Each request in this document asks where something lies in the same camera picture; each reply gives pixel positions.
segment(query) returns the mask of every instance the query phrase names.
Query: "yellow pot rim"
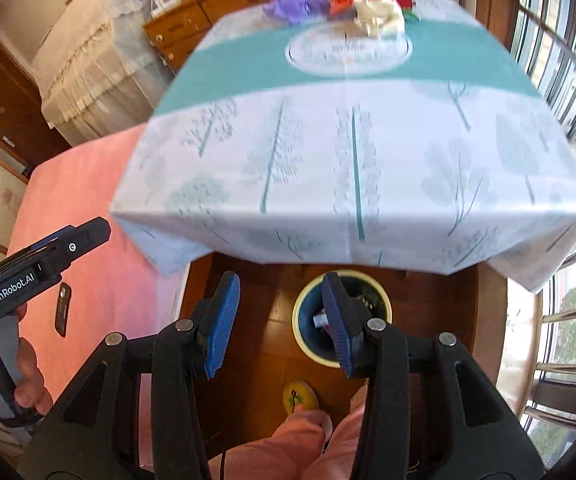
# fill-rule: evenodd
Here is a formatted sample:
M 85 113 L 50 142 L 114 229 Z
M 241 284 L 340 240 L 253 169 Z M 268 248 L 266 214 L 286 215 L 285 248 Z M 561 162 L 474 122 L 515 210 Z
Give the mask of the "yellow pot rim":
M 359 272 L 358 270 L 341 269 L 333 270 L 332 272 L 336 272 L 339 276 L 349 276 L 351 278 L 364 280 L 364 282 L 367 282 L 370 286 L 372 286 L 383 300 L 383 305 L 386 309 L 386 322 L 392 323 L 392 307 L 390 306 L 390 298 L 376 279 L 368 276 L 368 274 Z M 292 310 L 292 333 L 294 334 L 294 338 L 297 340 L 299 348 L 301 348 L 302 352 L 304 352 L 310 359 L 320 365 L 324 365 L 329 368 L 339 368 L 338 361 L 330 361 L 328 359 L 324 359 L 323 357 L 319 357 L 312 350 L 310 350 L 308 345 L 306 345 L 306 342 L 303 340 L 302 334 L 299 332 L 299 310 L 302 307 L 303 300 L 306 298 L 306 296 L 308 296 L 313 288 L 315 288 L 324 280 L 324 276 L 326 274 L 327 273 L 325 272 L 324 274 L 321 274 L 315 279 L 311 280 L 308 285 L 302 289 L 299 296 L 297 297 L 297 301 L 295 301 L 294 308 Z

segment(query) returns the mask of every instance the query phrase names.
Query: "wooden door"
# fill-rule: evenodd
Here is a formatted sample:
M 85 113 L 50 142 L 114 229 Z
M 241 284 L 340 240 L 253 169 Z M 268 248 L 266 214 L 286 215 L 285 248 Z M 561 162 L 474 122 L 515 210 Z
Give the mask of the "wooden door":
M 42 115 L 39 90 L 0 45 L 0 146 L 33 168 L 69 149 Z

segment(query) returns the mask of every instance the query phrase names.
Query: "metal screw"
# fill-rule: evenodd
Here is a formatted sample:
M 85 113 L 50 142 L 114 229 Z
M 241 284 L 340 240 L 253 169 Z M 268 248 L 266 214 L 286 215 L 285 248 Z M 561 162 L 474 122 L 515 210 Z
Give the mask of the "metal screw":
M 375 332 L 381 332 L 386 328 L 386 322 L 378 317 L 372 317 L 368 320 L 368 328 Z
M 116 346 L 123 340 L 124 336 L 122 336 L 119 332 L 113 332 L 106 336 L 105 342 L 108 346 Z
M 457 343 L 457 338 L 450 332 L 441 332 L 439 335 L 439 342 L 442 345 L 455 346 Z
M 175 328 L 180 332 L 188 332 L 192 330 L 194 323 L 192 319 L 180 319 L 175 323 Z

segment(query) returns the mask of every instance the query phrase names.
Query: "blue gripper pad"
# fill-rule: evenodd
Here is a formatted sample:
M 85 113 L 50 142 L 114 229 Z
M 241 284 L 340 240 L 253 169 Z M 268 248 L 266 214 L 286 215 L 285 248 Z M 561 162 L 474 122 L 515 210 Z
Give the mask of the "blue gripper pad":
M 208 379 L 212 379 L 217 370 L 222 367 L 232 323 L 239 306 L 240 293 L 239 276 L 234 272 L 225 272 L 217 291 L 210 300 L 210 307 L 206 313 L 206 325 L 202 323 L 199 327 L 198 336 L 203 336 L 202 345 L 207 349 L 204 372 Z
M 342 309 L 350 306 L 351 298 L 336 272 L 329 272 L 324 276 L 321 294 L 339 366 L 346 373 L 346 377 L 350 377 L 354 373 L 352 338 L 349 327 L 344 322 Z

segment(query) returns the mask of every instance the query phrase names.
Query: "oval label print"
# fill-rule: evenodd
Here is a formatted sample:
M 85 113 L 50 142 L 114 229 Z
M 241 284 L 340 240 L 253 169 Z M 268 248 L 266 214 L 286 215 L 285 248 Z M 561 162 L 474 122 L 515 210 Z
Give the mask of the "oval label print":
M 354 24 L 316 25 L 290 40 L 286 59 L 302 72 L 323 76 L 386 72 L 404 63 L 412 53 L 405 34 L 368 38 Z

